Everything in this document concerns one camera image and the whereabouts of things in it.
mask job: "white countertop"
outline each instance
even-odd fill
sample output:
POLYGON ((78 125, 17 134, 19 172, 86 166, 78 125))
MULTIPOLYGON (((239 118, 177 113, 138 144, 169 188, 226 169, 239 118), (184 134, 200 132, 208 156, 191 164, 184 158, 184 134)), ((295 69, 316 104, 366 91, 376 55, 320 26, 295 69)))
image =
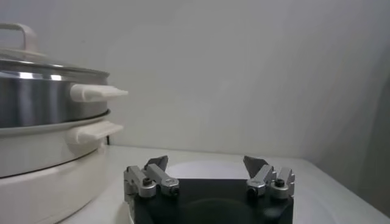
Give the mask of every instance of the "white countertop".
MULTIPOLYGON (((68 217, 61 224, 128 224, 131 223, 123 194, 123 171, 129 165, 142 167, 149 158, 168 155, 167 173, 180 178, 199 178, 201 168, 210 164, 222 164, 219 177, 228 173, 231 178, 247 178, 242 155, 186 152, 176 150, 139 149, 110 146, 107 155, 108 186, 93 201, 68 217)), ((316 166, 303 159, 265 158, 278 170, 282 166, 292 168, 296 175, 294 223, 299 224, 384 224, 390 219, 350 192, 316 166)))

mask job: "white plastic handle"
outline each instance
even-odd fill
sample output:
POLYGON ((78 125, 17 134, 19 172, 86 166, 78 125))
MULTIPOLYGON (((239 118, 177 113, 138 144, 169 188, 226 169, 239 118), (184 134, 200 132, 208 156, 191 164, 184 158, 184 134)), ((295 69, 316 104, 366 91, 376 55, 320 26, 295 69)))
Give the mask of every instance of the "white plastic handle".
POLYGON ((100 140, 122 129, 122 125, 117 125, 109 121, 101 121, 70 129, 66 134, 66 142, 69 144, 85 144, 100 140))
POLYGON ((128 94, 114 86, 75 84, 71 87, 71 98, 75 102, 102 102, 128 94))
POLYGON ((37 35, 28 26, 20 23, 0 23, 0 29, 20 30, 23 32, 23 50, 37 52, 37 35))

